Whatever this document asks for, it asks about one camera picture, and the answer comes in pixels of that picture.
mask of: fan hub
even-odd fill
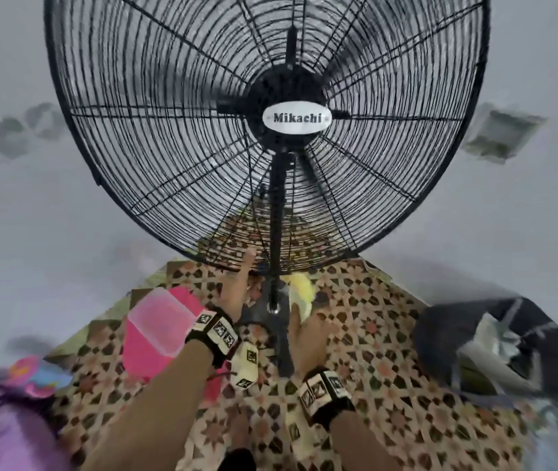
[[[268,107],[290,101],[326,105],[322,77],[299,65],[279,64],[259,73],[247,89],[246,102],[254,108],[246,115],[246,121],[264,148],[275,152],[304,149],[320,135],[282,134],[264,125],[262,115]]]

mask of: forearm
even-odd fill
[[[110,434],[87,457],[83,471],[151,471],[176,467],[213,371],[212,353],[191,340],[137,396]]]
[[[399,463],[377,441],[359,415],[341,412],[329,427],[333,447],[348,471],[400,471]]]

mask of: pink and blue object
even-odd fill
[[[125,369],[145,380],[153,379],[183,348],[185,337],[203,311],[189,289],[178,286],[169,291],[155,288],[129,312],[126,323]],[[228,372],[222,367],[217,374]],[[222,377],[207,382],[204,398],[215,401]]]
[[[73,375],[61,367],[40,359],[36,356],[24,357],[8,369],[5,384],[20,388],[27,395],[35,398],[46,398],[72,382]]]

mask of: person's right hand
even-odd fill
[[[301,380],[315,367],[327,363],[327,337],[330,333],[330,323],[316,314],[301,323],[298,305],[292,304],[288,341],[294,371]]]

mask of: white oval label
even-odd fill
[[[329,109],[308,101],[281,102],[264,111],[264,125],[282,134],[314,134],[329,127],[331,120]]]

